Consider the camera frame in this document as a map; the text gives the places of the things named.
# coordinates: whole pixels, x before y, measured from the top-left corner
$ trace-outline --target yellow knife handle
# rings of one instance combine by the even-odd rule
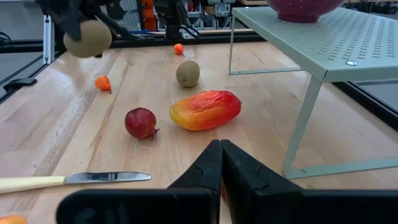
[[[63,185],[66,177],[0,178],[0,194]]]

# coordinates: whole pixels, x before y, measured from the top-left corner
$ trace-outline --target butter knife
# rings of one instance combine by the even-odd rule
[[[65,184],[94,184],[150,180],[142,172],[82,172],[69,177],[11,177],[0,178],[0,194],[22,190],[54,187]]]

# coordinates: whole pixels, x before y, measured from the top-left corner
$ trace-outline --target kiwi held by robot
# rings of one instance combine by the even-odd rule
[[[112,43],[109,27],[97,20],[80,23],[81,39],[74,41],[68,34],[63,36],[63,44],[69,52],[79,58],[97,56],[108,49]]]

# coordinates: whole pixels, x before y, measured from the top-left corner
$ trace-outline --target perforated shelf top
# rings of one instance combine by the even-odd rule
[[[313,24],[285,22],[270,7],[232,14],[326,82],[398,78],[398,21],[338,8]]]

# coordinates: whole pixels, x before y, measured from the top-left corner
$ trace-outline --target orange pepper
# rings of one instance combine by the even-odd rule
[[[100,90],[109,91],[109,94],[112,93],[112,90],[111,90],[111,82],[110,82],[110,80],[109,80],[106,76],[101,75],[101,76],[97,77],[97,78],[95,79],[95,82],[94,82],[94,83],[95,83],[95,86],[96,86],[97,88],[99,88]]]
[[[0,218],[0,224],[26,224],[26,219],[20,215],[9,215]]]
[[[182,46],[182,44],[176,44],[174,45],[174,53],[177,55],[183,54],[184,51],[184,47]]]

